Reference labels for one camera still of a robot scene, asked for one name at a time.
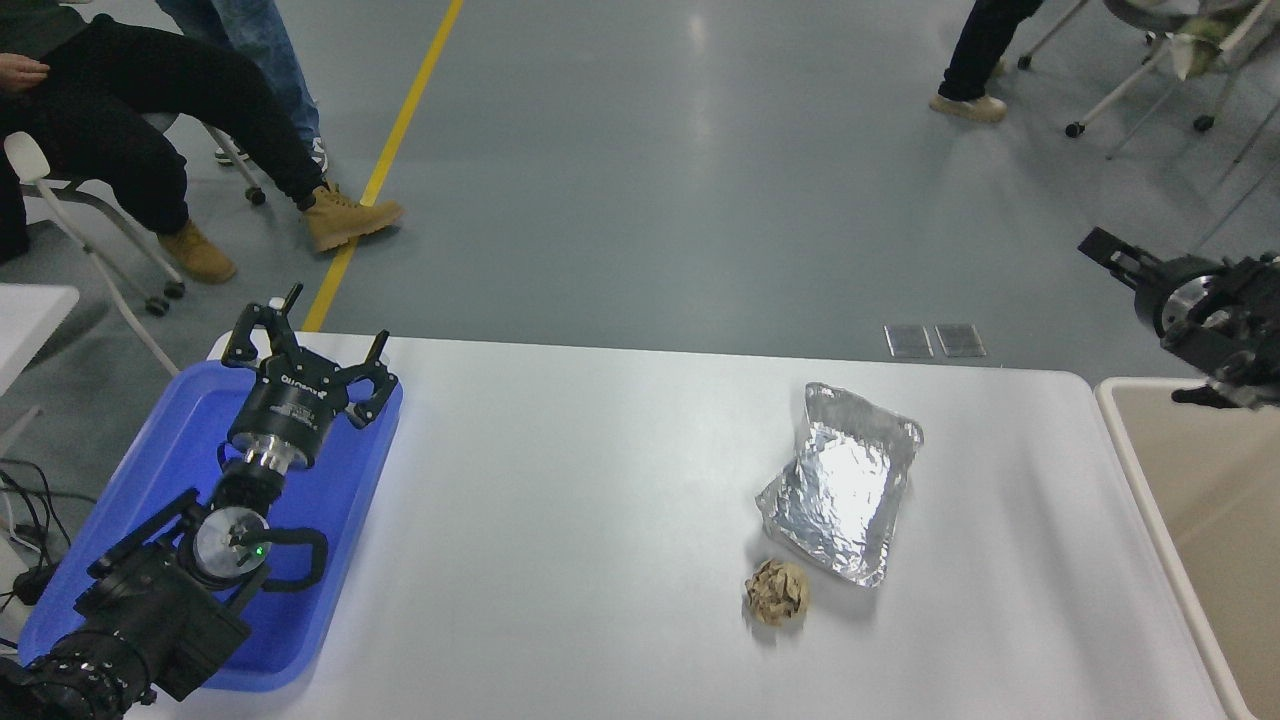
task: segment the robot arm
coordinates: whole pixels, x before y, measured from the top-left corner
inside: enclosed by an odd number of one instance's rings
[[[1079,250],[1134,291],[1134,310],[1161,347],[1208,375],[1204,387],[1175,392],[1176,402],[1280,405],[1280,263],[1274,255],[1161,261],[1102,228],[1093,228]]]
[[[257,379],[227,433],[239,456],[220,457],[209,501],[182,493],[102,555],[76,601],[84,623],[47,655],[26,667],[0,660],[0,717],[118,720],[155,701],[152,685],[180,701],[250,637],[239,615],[257,592],[298,592],[324,575],[325,536],[269,527],[270,506],[288,470],[315,464],[339,413],[364,428],[398,380],[379,360],[385,331],[351,368],[298,346],[287,315],[301,290],[282,307],[248,305],[232,332],[223,364],[253,368]],[[261,363],[250,338],[259,327],[271,342]],[[372,397],[352,402],[348,386],[361,379],[372,382]],[[310,546],[308,574],[268,578],[273,544]]]

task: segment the beige shoe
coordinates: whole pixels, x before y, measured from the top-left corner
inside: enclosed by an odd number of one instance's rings
[[[160,240],[160,247],[173,255],[178,265],[197,282],[218,284],[232,279],[236,274],[236,264],[209,242],[205,233],[191,220],[187,220],[175,234],[156,233],[156,238]]]
[[[302,211],[311,231],[316,252],[333,250],[362,234],[378,232],[404,214],[399,202],[388,200],[374,206],[360,205],[338,192],[338,186],[315,190],[315,205]]]
[[[998,123],[1009,113],[1009,108],[1004,102],[989,95],[966,101],[947,100],[941,95],[934,95],[933,100],[929,100],[929,108],[938,113],[956,115],[966,120],[978,120],[979,123]]]

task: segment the human hand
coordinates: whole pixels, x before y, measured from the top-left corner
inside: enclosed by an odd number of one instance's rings
[[[49,65],[26,55],[0,53],[0,90],[26,92],[49,77]]]

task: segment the white table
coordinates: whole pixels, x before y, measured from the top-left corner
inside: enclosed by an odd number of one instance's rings
[[[369,338],[302,336],[343,364]],[[393,338],[399,430],[317,661],[136,720],[1219,719],[1062,373]],[[886,582],[745,618],[805,382],[920,421]]]
[[[0,283],[0,393],[9,389],[78,299],[74,287]]]

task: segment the concrete floor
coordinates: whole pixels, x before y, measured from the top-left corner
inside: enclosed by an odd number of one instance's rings
[[[333,177],[358,197],[448,3],[279,5],[320,100]],[[381,191],[410,213],[360,245],[323,329],[892,361],[887,323],[973,323],[987,357],[924,361],[1091,383],[1192,375],[1075,246],[1102,225],[1166,258],[1196,247],[1276,155],[1266,136],[1226,172],[1275,101],[1274,73],[1254,63],[1203,136],[1190,122],[1224,78],[1185,83],[1108,161],[1167,69],[1079,140],[1062,127],[1135,67],[1142,33],[1091,4],[1030,72],[992,83],[1011,113],[979,126],[925,108],[969,6],[466,0]],[[1011,55],[1066,6],[1047,3]],[[173,27],[150,3],[79,8]],[[169,135],[191,160],[197,223],[241,273],[143,322],[186,365],[246,302],[301,281],[301,325],[330,259],[310,252],[280,193],[243,201],[198,124]],[[1274,246],[1275,192],[1263,183],[1202,254]],[[114,238],[87,211],[83,222]],[[0,281],[74,283],[82,306],[101,309],[79,254],[55,229],[38,236]],[[0,398],[0,424],[41,405],[13,455],[55,487],[97,495],[168,378],[114,311],[87,323]],[[88,511],[59,507],[72,528]]]

